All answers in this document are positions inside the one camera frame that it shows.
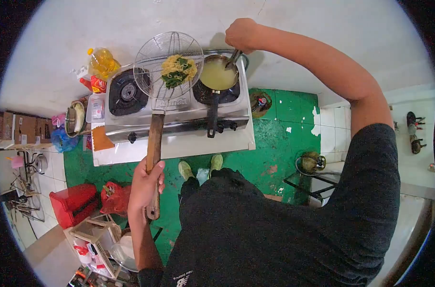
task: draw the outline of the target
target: cooking oil bottle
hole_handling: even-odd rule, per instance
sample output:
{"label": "cooking oil bottle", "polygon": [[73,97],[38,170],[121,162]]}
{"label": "cooking oil bottle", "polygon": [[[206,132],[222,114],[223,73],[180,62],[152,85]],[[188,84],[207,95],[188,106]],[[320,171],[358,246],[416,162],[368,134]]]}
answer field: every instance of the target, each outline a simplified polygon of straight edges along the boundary
{"label": "cooking oil bottle", "polygon": [[114,59],[111,52],[105,48],[88,49],[90,55],[89,69],[97,78],[107,81],[108,76],[120,68],[120,63]]}

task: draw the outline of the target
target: saucepan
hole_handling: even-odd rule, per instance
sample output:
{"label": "saucepan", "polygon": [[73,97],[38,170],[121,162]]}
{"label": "saucepan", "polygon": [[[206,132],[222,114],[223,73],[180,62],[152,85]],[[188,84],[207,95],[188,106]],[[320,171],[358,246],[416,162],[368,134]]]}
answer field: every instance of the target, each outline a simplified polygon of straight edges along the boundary
{"label": "saucepan", "polygon": [[[229,63],[230,59],[224,55],[210,55],[205,58],[204,61],[204,67],[203,70],[205,70],[206,64],[209,62],[218,62],[222,64],[223,70],[225,69],[227,63]],[[232,65],[228,67],[228,69],[232,70],[234,72],[234,80],[233,82],[229,82],[226,86],[220,87],[220,89],[215,89],[216,87],[208,86],[207,84],[203,83],[206,87],[211,89],[211,94],[208,99],[204,100],[203,103],[207,104],[208,107],[208,137],[214,138],[214,135],[216,133],[217,124],[218,124],[218,105],[220,101],[220,94],[222,91],[232,88],[238,81],[238,68],[236,65]]]}

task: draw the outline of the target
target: sneaker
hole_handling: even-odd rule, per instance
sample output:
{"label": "sneaker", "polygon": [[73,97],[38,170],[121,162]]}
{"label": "sneaker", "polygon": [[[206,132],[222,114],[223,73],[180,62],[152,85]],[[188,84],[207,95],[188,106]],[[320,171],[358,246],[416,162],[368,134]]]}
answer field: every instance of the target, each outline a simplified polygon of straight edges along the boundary
{"label": "sneaker", "polygon": [[210,172],[208,173],[208,179],[211,178],[211,172],[213,170],[220,170],[222,168],[222,163],[224,163],[224,159],[220,154],[216,154],[211,158],[211,167]]}
{"label": "sneaker", "polygon": [[190,169],[190,165],[186,163],[184,160],[180,161],[178,164],[179,173],[184,177],[185,180],[188,180],[189,177],[195,177]]}

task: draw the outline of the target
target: green floor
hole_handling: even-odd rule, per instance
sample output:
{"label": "green floor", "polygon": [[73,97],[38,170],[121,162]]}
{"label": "green floor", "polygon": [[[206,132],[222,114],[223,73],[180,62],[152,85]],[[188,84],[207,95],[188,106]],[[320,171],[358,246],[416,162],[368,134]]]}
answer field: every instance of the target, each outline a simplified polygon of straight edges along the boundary
{"label": "green floor", "polygon": [[[282,201],[288,204],[301,204],[307,199],[306,196],[295,193],[294,188],[283,183],[283,179],[296,171],[294,161],[302,152],[320,152],[321,135],[315,136],[311,133],[314,127],[314,107],[319,114],[318,98],[313,94],[285,90],[262,91],[270,95],[275,105],[272,105],[264,117],[253,119],[256,150],[226,152],[223,154],[223,166],[239,170],[265,194],[282,196]],[[211,156],[195,156],[185,160],[196,173],[200,167],[209,167]],[[128,163],[94,167],[91,151],[83,152],[82,140],[73,151],[64,153],[64,159],[68,187],[93,183],[98,191],[101,191],[107,181],[130,183],[137,165]],[[181,230],[177,196],[184,182],[178,172],[178,163],[181,159],[183,158],[165,160],[167,186],[160,196],[161,216],[151,223],[153,234],[159,227],[163,227],[156,245],[164,264]],[[299,177],[294,176],[291,181],[299,183]],[[118,218],[117,221],[123,222],[123,219]]]}

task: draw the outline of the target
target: stainless steel stove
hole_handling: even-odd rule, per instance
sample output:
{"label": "stainless steel stove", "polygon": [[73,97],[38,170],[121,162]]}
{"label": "stainless steel stove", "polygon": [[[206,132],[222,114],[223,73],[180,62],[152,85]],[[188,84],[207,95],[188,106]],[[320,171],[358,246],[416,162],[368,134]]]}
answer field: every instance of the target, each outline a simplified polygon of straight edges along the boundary
{"label": "stainless steel stove", "polygon": [[[223,95],[217,109],[218,132],[244,129],[250,117],[249,95],[242,61],[237,62],[238,83]],[[156,100],[144,94],[133,78],[133,65],[123,67],[108,82],[106,93],[106,135],[114,143],[149,136],[153,109],[165,109],[163,135],[197,134],[207,129],[208,105],[199,102],[206,87],[198,83],[173,100]]]}

